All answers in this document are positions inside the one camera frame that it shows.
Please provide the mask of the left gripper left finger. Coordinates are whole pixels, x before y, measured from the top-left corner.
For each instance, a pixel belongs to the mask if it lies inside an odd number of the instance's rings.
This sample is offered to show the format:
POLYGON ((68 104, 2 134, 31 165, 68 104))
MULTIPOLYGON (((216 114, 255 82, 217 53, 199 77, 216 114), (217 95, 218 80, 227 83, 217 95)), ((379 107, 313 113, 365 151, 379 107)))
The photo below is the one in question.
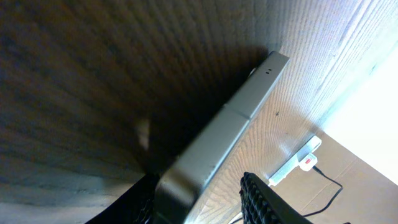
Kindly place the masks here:
POLYGON ((147 174, 86 224, 147 224, 153 222, 158 174, 147 174))

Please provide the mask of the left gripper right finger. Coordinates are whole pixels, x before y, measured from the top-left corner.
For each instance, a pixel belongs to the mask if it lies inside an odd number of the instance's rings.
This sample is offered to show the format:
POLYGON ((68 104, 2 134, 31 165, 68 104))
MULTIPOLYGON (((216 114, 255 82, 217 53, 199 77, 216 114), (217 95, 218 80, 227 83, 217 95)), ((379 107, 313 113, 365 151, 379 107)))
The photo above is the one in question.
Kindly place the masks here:
POLYGON ((244 224, 312 224, 256 174, 245 172, 240 186, 244 224))

